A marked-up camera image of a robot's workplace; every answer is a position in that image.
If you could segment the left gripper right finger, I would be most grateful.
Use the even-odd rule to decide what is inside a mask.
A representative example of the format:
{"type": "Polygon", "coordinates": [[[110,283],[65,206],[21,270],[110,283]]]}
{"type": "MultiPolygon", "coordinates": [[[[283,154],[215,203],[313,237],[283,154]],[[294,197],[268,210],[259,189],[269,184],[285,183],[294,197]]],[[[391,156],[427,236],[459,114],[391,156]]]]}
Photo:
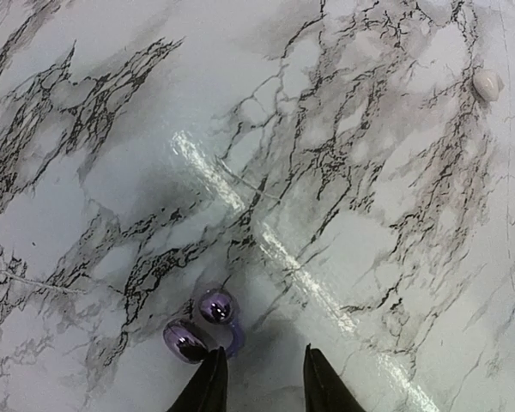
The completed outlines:
{"type": "Polygon", "coordinates": [[[364,412],[323,352],[306,346],[303,364],[306,412],[364,412]]]}

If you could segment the purple earbud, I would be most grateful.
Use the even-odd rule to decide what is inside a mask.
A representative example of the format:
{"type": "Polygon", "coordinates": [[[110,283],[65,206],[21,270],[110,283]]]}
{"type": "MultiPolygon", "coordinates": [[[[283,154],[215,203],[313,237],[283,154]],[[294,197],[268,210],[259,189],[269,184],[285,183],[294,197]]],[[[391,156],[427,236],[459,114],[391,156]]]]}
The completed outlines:
{"type": "Polygon", "coordinates": [[[184,316],[167,323],[162,337],[170,351],[185,363],[198,364],[219,347],[232,358],[245,344],[239,304],[226,288],[207,288],[190,301],[184,316]]]}

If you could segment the white charging case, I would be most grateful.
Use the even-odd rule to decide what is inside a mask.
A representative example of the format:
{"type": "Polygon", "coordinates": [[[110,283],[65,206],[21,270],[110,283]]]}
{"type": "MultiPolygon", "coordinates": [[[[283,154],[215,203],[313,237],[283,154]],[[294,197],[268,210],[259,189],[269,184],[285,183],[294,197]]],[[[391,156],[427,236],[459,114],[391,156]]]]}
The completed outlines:
{"type": "Polygon", "coordinates": [[[505,84],[494,70],[480,69],[473,75],[473,86],[486,102],[497,101],[505,84]]]}

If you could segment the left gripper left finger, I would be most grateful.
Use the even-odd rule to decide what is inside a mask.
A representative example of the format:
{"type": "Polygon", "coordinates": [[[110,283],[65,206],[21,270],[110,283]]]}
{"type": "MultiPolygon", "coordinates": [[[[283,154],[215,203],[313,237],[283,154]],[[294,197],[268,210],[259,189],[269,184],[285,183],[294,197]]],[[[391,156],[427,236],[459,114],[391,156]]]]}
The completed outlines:
{"type": "Polygon", "coordinates": [[[211,350],[167,412],[225,412],[228,368],[225,349],[211,350]]]}

